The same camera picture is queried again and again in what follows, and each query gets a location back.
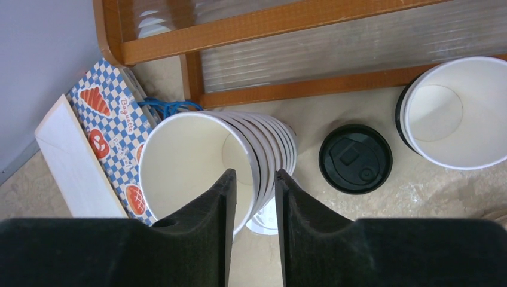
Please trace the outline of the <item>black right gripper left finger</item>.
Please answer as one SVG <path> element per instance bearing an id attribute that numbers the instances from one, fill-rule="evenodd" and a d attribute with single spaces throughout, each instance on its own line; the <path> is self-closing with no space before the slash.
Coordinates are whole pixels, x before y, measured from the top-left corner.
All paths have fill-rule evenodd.
<path id="1" fill-rule="evenodd" d="M 227 286 L 236 173 L 148 226 L 136 219 L 1 222 L 2 286 Z"/>

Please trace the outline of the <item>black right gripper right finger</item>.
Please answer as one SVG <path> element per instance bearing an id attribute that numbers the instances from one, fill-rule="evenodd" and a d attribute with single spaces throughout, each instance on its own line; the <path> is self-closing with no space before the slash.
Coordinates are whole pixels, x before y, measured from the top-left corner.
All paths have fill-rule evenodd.
<path id="1" fill-rule="evenodd" d="M 276 173 L 285 286 L 505 286 L 506 230 L 482 219 L 349 220 Z"/>

